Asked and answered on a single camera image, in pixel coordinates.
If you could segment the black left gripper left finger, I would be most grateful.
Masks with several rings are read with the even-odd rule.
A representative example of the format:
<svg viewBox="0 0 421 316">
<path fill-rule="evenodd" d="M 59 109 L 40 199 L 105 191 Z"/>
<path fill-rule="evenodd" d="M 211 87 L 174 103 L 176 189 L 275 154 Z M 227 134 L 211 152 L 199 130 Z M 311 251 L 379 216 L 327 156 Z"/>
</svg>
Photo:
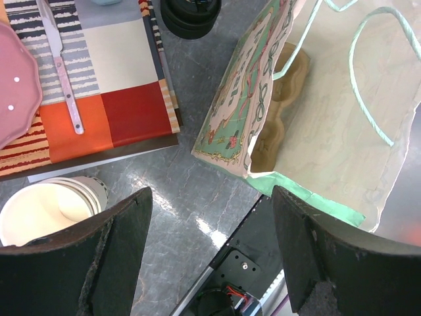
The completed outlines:
<svg viewBox="0 0 421 316">
<path fill-rule="evenodd" d="M 2 315 L 129 315 L 153 195 L 113 207 L 23 246 L 1 248 Z"/>
</svg>

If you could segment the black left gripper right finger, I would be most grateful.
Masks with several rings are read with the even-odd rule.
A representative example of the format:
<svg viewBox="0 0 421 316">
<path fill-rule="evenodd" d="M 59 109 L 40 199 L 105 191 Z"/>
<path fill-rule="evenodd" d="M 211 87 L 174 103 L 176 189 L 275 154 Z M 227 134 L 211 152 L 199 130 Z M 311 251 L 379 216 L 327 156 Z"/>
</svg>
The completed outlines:
<svg viewBox="0 0 421 316">
<path fill-rule="evenodd" d="M 420 247 L 353 227 L 281 186 L 272 207 L 294 313 L 420 314 Z"/>
</svg>

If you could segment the stack of white paper cups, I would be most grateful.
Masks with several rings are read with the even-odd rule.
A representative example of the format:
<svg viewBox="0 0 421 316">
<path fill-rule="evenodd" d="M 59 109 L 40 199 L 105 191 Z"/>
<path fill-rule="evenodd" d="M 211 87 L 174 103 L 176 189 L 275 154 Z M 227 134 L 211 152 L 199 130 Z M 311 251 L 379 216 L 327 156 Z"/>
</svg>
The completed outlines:
<svg viewBox="0 0 421 316">
<path fill-rule="evenodd" d="M 15 193 L 1 210 L 1 244 L 23 246 L 106 209 L 109 189 L 95 177 L 54 177 Z"/>
</svg>

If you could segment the green patterned paper bag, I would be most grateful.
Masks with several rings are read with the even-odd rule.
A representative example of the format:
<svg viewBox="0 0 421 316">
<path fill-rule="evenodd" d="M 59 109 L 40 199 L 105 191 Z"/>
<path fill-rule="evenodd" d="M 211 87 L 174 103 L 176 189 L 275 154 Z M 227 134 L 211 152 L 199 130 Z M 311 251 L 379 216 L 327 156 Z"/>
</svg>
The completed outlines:
<svg viewBox="0 0 421 316">
<path fill-rule="evenodd" d="M 310 57 L 270 172 L 251 172 L 273 82 Z M 420 104 L 419 1 L 265 1 L 238 41 L 193 146 L 196 158 L 275 186 L 374 232 Z"/>
</svg>

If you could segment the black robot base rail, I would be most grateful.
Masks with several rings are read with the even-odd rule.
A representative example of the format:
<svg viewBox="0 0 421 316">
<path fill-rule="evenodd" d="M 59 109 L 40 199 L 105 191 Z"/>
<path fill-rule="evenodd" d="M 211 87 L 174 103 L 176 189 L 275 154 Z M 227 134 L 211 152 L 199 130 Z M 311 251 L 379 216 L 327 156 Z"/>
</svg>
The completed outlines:
<svg viewBox="0 0 421 316">
<path fill-rule="evenodd" d="M 271 315 L 287 294 L 272 201 L 261 196 L 172 315 Z"/>
</svg>

